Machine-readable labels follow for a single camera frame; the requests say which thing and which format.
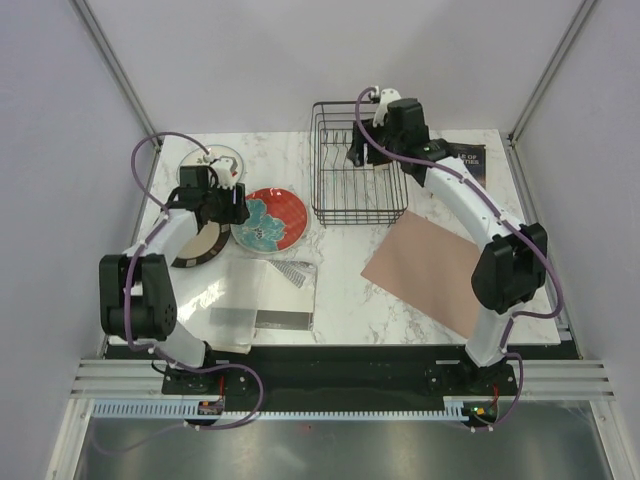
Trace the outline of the pink cream leaf plate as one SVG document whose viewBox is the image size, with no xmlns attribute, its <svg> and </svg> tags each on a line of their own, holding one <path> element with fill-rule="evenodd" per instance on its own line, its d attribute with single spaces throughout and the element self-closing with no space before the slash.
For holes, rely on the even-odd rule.
<svg viewBox="0 0 640 480">
<path fill-rule="evenodd" d="M 377 164 L 373 167 L 376 173 L 388 171 L 392 167 L 392 162 Z"/>
</svg>

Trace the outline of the red blue flower plate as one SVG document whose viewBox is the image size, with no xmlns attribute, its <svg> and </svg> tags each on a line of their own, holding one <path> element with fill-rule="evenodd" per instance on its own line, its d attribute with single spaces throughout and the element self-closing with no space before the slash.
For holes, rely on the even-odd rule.
<svg viewBox="0 0 640 480">
<path fill-rule="evenodd" d="M 231 233 L 243 248 L 258 254 L 275 254 L 293 247 L 304 235 L 309 213 L 293 192 L 262 188 L 246 196 L 249 218 L 232 225 Z"/>
</svg>

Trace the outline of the black wire dish rack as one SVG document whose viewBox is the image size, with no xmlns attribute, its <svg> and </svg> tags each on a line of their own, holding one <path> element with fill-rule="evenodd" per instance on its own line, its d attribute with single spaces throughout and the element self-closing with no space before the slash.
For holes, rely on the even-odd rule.
<svg viewBox="0 0 640 480">
<path fill-rule="evenodd" d="M 408 186 L 400 166 L 385 172 L 348 159 L 355 103 L 319 101 L 309 129 L 311 209 L 323 226 L 391 225 L 406 211 Z"/>
</svg>

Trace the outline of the brown rimmed beige plate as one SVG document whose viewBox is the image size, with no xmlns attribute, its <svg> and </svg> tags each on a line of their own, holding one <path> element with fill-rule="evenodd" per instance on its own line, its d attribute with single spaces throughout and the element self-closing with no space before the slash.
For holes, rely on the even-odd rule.
<svg viewBox="0 0 640 480">
<path fill-rule="evenodd" d="M 172 262 L 174 268 L 192 268 L 203 265 L 221 253 L 231 236 L 229 224 L 207 223 L 178 253 Z"/>
</svg>

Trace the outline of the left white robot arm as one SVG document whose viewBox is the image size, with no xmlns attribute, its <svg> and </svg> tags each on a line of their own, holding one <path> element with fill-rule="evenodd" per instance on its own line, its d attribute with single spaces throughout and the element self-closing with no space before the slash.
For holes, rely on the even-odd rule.
<svg viewBox="0 0 640 480">
<path fill-rule="evenodd" d="M 237 169 L 212 166 L 179 169 L 152 230 L 137 244 L 99 262 L 100 323 L 134 351 L 150 351 L 198 393 L 216 388 L 224 366 L 212 363 L 212 348 L 177 319 L 169 267 L 184 245 L 209 223 L 241 225 L 249 218 L 245 186 Z"/>
</svg>

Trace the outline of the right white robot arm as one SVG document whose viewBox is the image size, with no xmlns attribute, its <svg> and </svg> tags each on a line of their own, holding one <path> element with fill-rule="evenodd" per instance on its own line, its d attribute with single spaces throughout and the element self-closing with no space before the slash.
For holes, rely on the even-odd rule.
<svg viewBox="0 0 640 480">
<path fill-rule="evenodd" d="M 526 225 L 499 207 L 444 139 L 433 139 L 416 98 L 392 88 L 369 87 L 357 97 L 376 106 L 370 119 L 355 114 L 348 159 L 355 165 L 397 162 L 416 183 L 439 198 L 471 235 L 480 258 L 471 288 L 481 308 L 458 381 L 467 392 L 483 392 L 494 381 L 492 367 L 504 363 L 519 306 L 546 282 L 546 230 Z"/>
</svg>

